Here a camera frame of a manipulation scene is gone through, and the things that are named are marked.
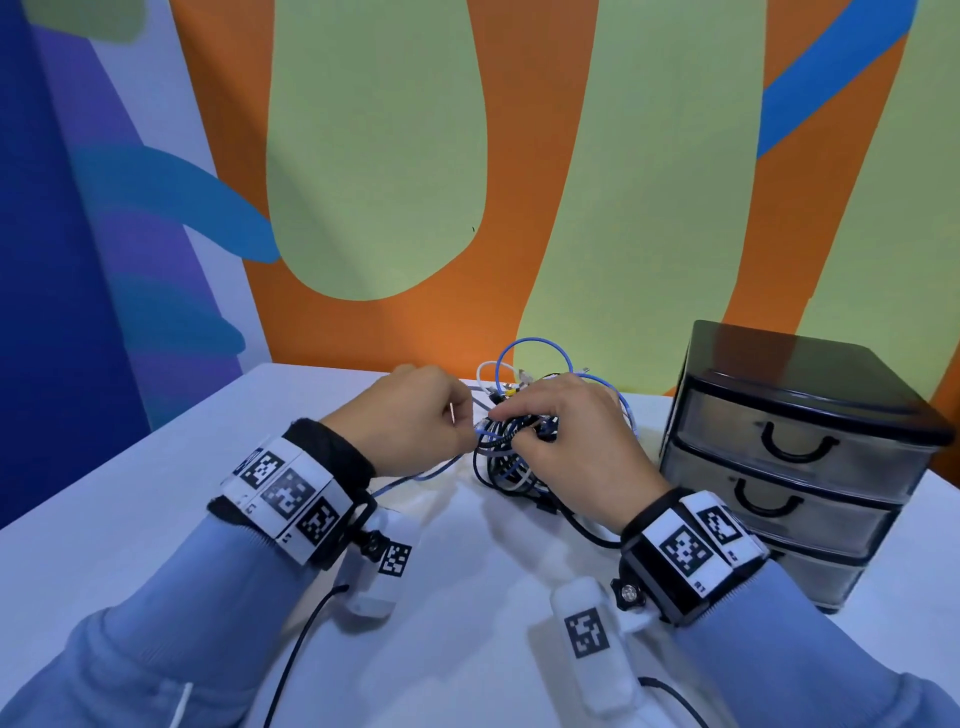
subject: bundle of cables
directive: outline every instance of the bundle of cables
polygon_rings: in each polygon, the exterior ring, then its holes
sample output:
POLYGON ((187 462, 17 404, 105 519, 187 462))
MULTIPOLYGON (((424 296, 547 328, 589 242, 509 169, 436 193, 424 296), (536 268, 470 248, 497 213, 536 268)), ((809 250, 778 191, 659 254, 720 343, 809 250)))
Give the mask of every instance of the bundle of cables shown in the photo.
MULTIPOLYGON (((523 372, 523 370, 519 370, 511 364, 504 362, 506 355, 515 346, 527 342, 537 342, 553 347, 564 358, 564 364, 566 365, 566 370, 569 373, 576 376, 581 376, 584 379, 590 379, 612 389, 620 400, 620 405, 623 408, 624 418, 629 423, 631 430, 634 432, 634 434, 636 434, 636 421, 634 419, 634 413, 630 408, 630 404, 626 401, 623 395, 620 394, 616 388, 605 379, 601 379, 599 376, 589 374, 587 369, 575 370, 573 367, 573 361, 559 344, 538 336, 528 336, 522 339, 517 339, 515 342, 508 345, 496 359, 482 362, 480 366, 477 367, 476 386, 472 386, 470 389, 486 395, 492 404, 498 404, 505 399, 512 397, 524 387, 532 384, 535 381, 532 377, 523 372), (481 380, 483 368, 490 365, 494 366, 493 387, 485 385, 481 380), (515 383, 505 386, 500 380, 500 372, 504 368, 509 369, 514 373, 514 379, 516 380, 515 383)), ((543 378, 550 378, 553 376, 558 376, 559 374, 560 373, 555 372, 543 378)), ((482 409, 491 409, 490 405, 480 401, 477 398, 474 398, 474 402, 482 409)), ((604 548, 619 548, 620 543, 618 541, 602 538, 591 531, 582 522, 580 522, 576 514, 567 508, 566 505, 564 505, 550 491, 549 485, 537 477, 526 461, 524 461, 523 458, 520 457, 513 448, 514 437, 525 427, 532 427, 537 433, 537 436, 543 441, 553 442, 557 438, 558 426, 559 422, 556 417, 542 415, 517 417, 507 420, 506 422, 496 422, 490 418, 481 420, 475 426, 479 440, 477 442, 476 449, 473 451, 473 472, 476 474, 477 479, 481 483, 486 485, 488 488, 495 489, 504 496, 524 497, 534 501, 537 507, 542 510, 550 513, 561 513, 581 536, 588 539, 592 543, 604 548), (486 460, 485 464, 481 463, 481 458, 486 460)), ((375 497, 379 497, 387 491, 395 488, 395 486, 399 485, 400 483, 407 482, 408 480, 429 480, 452 467, 459 459, 459 456, 455 457, 452 460, 443 463, 439 468, 429 473, 420 473, 418 475, 411 475, 399 480, 395 480, 394 482, 376 491, 373 495, 375 497)))

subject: blue sleeve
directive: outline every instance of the blue sleeve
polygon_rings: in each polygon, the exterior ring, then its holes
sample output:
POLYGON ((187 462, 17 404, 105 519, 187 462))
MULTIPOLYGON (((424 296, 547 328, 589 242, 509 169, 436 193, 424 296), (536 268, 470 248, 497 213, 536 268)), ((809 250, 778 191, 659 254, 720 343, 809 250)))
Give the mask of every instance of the blue sleeve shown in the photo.
POLYGON ((0 711, 0 728, 237 725, 316 575, 207 516, 133 596, 77 625, 0 711))
POLYGON ((740 728, 954 728, 937 685, 887 669, 775 562, 676 633, 740 728))

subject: screw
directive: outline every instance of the screw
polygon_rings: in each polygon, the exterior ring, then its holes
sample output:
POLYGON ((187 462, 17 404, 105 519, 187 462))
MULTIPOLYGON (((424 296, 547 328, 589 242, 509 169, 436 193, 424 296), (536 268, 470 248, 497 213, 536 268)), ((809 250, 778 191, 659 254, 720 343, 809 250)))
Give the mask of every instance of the screw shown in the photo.
POLYGON ((633 604, 640 594, 637 592, 636 587, 633 584, 624 584, 620 588, 620 598, 622 598, 628 604, 633 604))

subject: wall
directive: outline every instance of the wall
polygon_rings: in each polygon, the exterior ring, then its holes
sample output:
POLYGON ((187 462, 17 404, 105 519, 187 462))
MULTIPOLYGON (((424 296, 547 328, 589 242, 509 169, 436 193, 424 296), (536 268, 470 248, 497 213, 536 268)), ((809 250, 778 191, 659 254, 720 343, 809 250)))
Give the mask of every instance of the wall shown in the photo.
POLYGON ((696 318, 960 415, 950 0, 108 5, 27 3, 155 424, 268 355, 467 375, 518 334, 662 392, 696 318))
POLYGON ((0 3, 0 528, 147 434, 26 19, 0 3))

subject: colorful mural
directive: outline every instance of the colorful mural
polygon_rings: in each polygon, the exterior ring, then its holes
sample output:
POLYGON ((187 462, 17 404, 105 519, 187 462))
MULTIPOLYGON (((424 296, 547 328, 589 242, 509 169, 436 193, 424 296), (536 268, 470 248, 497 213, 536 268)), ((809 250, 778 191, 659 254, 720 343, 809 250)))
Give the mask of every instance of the colorful mural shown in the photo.
POLYGON ((270 358, 518 335, 663 392, 697 318, 960 418, 956 3, 25 7, 155 425, 270 358))

